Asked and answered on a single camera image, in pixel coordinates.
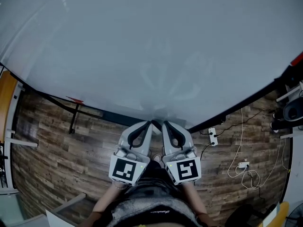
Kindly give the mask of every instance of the black cable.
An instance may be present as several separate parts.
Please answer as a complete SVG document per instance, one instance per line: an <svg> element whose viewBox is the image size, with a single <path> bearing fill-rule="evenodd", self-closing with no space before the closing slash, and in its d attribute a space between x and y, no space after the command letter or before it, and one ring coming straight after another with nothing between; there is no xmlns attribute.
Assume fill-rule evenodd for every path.
<svg viewBox="0 0 303 227"><path fill-rule="evenodd" d="M213 134L212 132L210 132L209 134L203 134L203 133L201 133L201 131L199 131L199 133L202 135L212 135Z"/></svg>
<svg viewBox="0 0 303 227"><path fill-rule="evenodd" d="M252 179L252 186L255 187L255 188L259 188L259 198L263 199L263 202L265 202L266 201L265 198L261 197L261 188L254 185L254 178L252 177L252 175L250 175L250 172L248 171L249 167L250 166L247 165L247 175L250 176L251 179Z"/></svg>
<svg viewBox="0 0 303 227"><path fill-rule="evenodd" d="M247 119L247 120L244 121L243 123L247 123L249 120L251 120L252 118L256 117L256 116L257 116L259 113L261 113L262 111L264 111L264 110L261 110L260 112L256 113L254 116L250 117L249 119ZM222 134L224 133L224 131L229 130L231 127L233 127L233 126L238 126L238 125L240 125L240 124L242 124L242 122L241 122L241 123L238 123L238 124L233 124L233 125L231 125L229 128L223 130L220 134L216 134L216 135L214 135L214 136L215 136L215 137L218 137L219 135L222 135Z"/></svg>
<svg viewBox="0 0 303 227"><path fill-rule="evenodd" d="M199 131L199 133L202 134L202 135L209 135L209 134L203 134L203 133L201 133L201 131Z"/></svg>
<svg viewBox="0 0 303 227"><path fill-rule="evenodd" d="M204 147L204 149L202 150L202 153L201 153L201 156L200 156L200 161L202 160L202 155L203 155L203 152L206 150L207 147L209 147L210 145L214 145L214 142L208 144L207 146Z"/></svg>

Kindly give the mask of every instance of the white cable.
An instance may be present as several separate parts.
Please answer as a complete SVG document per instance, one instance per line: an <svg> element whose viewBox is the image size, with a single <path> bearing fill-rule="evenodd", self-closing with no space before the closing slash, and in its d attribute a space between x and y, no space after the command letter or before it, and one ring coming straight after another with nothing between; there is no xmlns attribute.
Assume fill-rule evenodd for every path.
<svg viewBox="0 0 303 227"><path fill-rule="evenodd" d="M283 152L282 152L281 160L282 160L282 167L284 167L285 170L289 171L289 169L287 169L287 168L283 165L283 154L284 154L285 145L286 145L286 138L284 138L284 146L283 146Z"/></svg>
<svg viewBox="0 0 303 227"><path fill-rule="evenodd" d="M231 178L235 178L235 177L241 175L241 174L244 173L245 170L246 170L246 168L245 168L242 172L237 173L236 169L237 169L238 167L236 167L235 172L236 172L237 175L235 175L235 176L229 175L229 169L230 169L231 166L233 165L233 162L235 161L235 159L236 159L236 157L237 157L237 154L238 154L238 152L239 152L239 150L240 150L240 147L241 147L241 145L242 145L242 136L243 136L243 132L244 132L244 130L243 130L243 111L242 111L242 109L241 109L241 115L242 115L242 134L241 134L240 145L239 145L238 150L237 150L237 152L236 152L236 154L235 154L235 157L234 157L233 160L232 160L231 165L230 165L229 168L227 169L227 174L228 174L228 176L231 177Z"/></svg>
<svg viewBox="0 0 303 227"><path fill-rule="evenodd" d="M231 175L229 174L229 170L230 170L231 166L233 165L233 163L234 163L234 161L235 161L235 159L236 159L236 157L237 157L237 154L238 154L238 152L239 152L239 150L240 150L240 147L241 147L241 145L242 145L242 136L243 136L243 132L244 132L244 128L243 128L243 111L242 111L242 109L241 109L241 117L242 117L242 119L241 119L241 123L242 123L242 134L241 134L240 145L239 145L238 150L237 150L237 152L236 152L236 154L235 154L235 157L234 157L233 160L232 160L231 165L229 166L229 168L228 168L228 170L227 170L227 174L228 174L229 177L235 178L235 177L237 177L237 176L239 176L239 175L241 175L241 174L244 173L243 176L242 176L242 181L241 181L242 186L245 187L246 189L257 190L257 189L259 189L260 187L262 187L262 186L266 183L266 181L268 180L268 178L270 177L270 175L272 174L272 172L274 171L274 169L275 169L275 167L276 167L276 163L277 163L277 161L278 161L279 152L280 152L281 139L280 139L280 142L279 142L278 154L277 154L277 157L276 157L276 162L275 162L275 164L274 164L274 167L273 167L273 169L271 170L271 172L269 173L268 177L266 178L265 182L264 182L262 185L259 186L259 183L260 183L261 178L260 178L259 174L257 173L257 171L255 171L255 170L246 170L247 167L245 167L245 169L244 169L242 172L238 173L238 172L237 172L238 166L237 166L236 169L235 169L236 175L235 175L235 176L231 176ZM257 176L258 176L258 184L257 184L256 186L254 186L254 185L252 184L253 179L251 179L251 181L250 181L250 186L251 186L250 188L247 187L247 186L245 186L245 185L243 184L244 176L245 176L246 173L248 174L248 172L251 174L251 177L252 177L252 172L255 172L255 173L257 174Z"/></svg>

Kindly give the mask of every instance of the person's arm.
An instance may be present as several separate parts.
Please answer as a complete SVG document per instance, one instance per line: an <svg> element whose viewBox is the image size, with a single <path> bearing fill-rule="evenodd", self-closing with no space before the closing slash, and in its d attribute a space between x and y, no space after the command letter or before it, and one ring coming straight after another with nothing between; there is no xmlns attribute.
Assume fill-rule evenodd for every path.
<svg viewBox="0 0 303 227"><path fill-rule="evenodd" d="M125 188L125 184L113 182L105 194L98 200L90 216L77 227L92 227L94 222L101 217L107 206L114 201Z"/></svg>
<svg viewBox="0 0 303 227"><path fill-rule="evenodd" d="M184 193L189 205L192 207L198 218L208 226L217 226L217 224L208 216L206 207L203 204L193 183L183 184Z"/></svg>

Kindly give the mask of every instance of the power strip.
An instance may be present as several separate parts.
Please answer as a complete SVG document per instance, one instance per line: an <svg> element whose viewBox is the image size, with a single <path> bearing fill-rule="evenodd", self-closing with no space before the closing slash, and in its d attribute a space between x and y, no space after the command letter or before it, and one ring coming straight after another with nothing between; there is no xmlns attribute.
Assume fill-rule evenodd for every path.
<svg viewBox="0 0 303 227"><path fill-rule="evenodd" d="M209 128L207 131L208 131L210 143L211 144L214 143L213 146L218 145L218 139L217 139L217 137L215 137L216 129L215 128Z"/></svg>
<svg viewBox="0 0 303 227"><path fill-rule="evenodd" d="M247 168L247 165L250 165L249 161L239 162L238 163L238 168Z"/></svg>

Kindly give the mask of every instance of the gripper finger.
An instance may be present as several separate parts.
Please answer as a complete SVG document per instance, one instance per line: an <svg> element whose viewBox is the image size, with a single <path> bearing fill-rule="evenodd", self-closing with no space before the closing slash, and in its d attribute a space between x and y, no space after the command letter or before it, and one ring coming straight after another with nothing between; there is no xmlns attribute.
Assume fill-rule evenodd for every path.
<svg viewBox="0 0 303 227"><path fill-rule="evenodd" d="M143 132L143 136L139 144L134 144L134 140ZM152 123L143 121L129 127L121 134L119 145L134 150L142 155L147 156L149 153L150 143L152 139Z"/></svg>
<svg viewBox="0 0 303 227"><path fill-rule="evenodd" d="M164 121L162 125L163 145L165 155L170 155L176 151L185 150L194 146L191 134L181 126Z"/></svg>

